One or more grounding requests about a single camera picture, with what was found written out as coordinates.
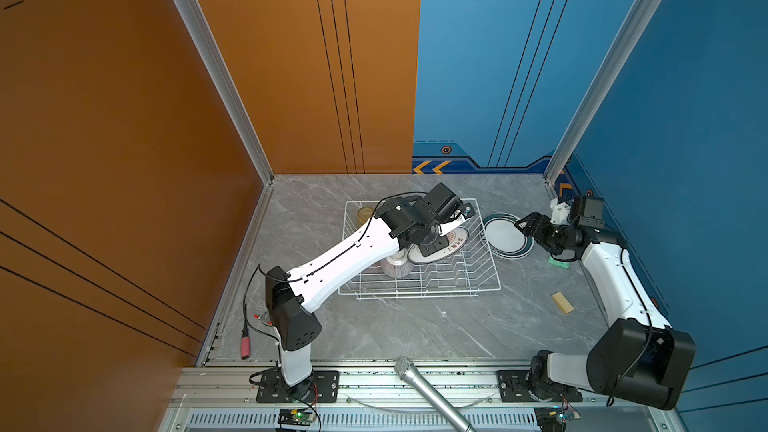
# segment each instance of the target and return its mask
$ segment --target white wire dish rack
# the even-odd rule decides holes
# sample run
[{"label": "white wire dish rack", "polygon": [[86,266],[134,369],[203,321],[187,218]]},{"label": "white wire dish rack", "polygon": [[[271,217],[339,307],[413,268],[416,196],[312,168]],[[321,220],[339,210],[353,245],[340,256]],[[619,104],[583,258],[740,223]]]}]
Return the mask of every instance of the white wire dish rack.
[{"label": "white wire dish rack", "polygon": [[[475,208],[475,215],[462,225],[469,231],[467,242],[456,254],[432,264],[417,265],[403,278],[391,278],[378,264],[360,272],[339,288],[340,295],[371,298],[477,297],[482,292],[500,290],[498,271],[488,244],[482,239],[485,228],[478,201],[464,198]],[[342,239],[357,227],[357,211],[375,207],[375,201],[348,201],[344,207]]]}]

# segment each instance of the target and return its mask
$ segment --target silver microphone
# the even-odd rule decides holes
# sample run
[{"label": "silver microphone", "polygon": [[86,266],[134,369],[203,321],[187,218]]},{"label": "silver microphone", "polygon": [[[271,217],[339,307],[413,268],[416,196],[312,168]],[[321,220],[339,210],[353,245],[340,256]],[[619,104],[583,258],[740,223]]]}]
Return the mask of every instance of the silver microphone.
[{"label": "silver microphone", "polygon": [[437,392],[432,384],[424,379],[413,362],[406,358],[400,358],[395,364],[395,373],[403,382],[415,388],[458,432],[475,432],[475,428],[469,423],[469,420],[456,410],[442,394]]}]

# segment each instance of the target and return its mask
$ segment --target red handle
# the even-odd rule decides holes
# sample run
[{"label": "red handle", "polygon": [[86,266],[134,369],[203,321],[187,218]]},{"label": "red handle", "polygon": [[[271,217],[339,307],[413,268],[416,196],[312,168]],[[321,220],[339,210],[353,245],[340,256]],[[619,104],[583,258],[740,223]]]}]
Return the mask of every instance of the red handle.
[{"label": "red handle", "polygon": [[243,337],[240,341],[240,356],[243,360],[250,357],[250,337]]}]

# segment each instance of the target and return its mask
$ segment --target plate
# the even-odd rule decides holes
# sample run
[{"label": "plate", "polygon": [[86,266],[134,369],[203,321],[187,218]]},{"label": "plate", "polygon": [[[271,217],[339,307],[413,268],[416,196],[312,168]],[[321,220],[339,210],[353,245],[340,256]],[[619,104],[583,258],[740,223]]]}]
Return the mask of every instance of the plate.
[{"label": "plate", "polygon": [[469,231],[464,227],[456,227],[446,234],[446,239],[448,240],[446,248],[441,248],[434,254],[429,254],[425,257],[422,255],[418,245],[414,244],[408,250],[408,260],[414,264],[432,264],[456,254],[467,243],[467,238],[469,238]]},{"label": "plate", "polygon": [[516,229],[518,217],[506,212],[497,212],[483,219],[483,239],[491,253],[500,258],[522,258],[528,255],[535,244],[533,238],[525,237]]}]

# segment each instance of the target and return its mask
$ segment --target wooden block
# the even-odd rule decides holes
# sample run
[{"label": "wooden block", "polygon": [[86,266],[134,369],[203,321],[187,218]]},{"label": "wooden block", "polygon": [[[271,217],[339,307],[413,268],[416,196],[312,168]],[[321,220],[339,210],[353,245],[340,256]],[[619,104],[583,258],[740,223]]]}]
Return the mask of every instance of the wooden block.
[{"label": "wooden block", "polygon": [[560,307],[563,314],[570,314],[574,311],[574,306],[565,298],[562,292],[558,292],[552,295],[552,300]]}]

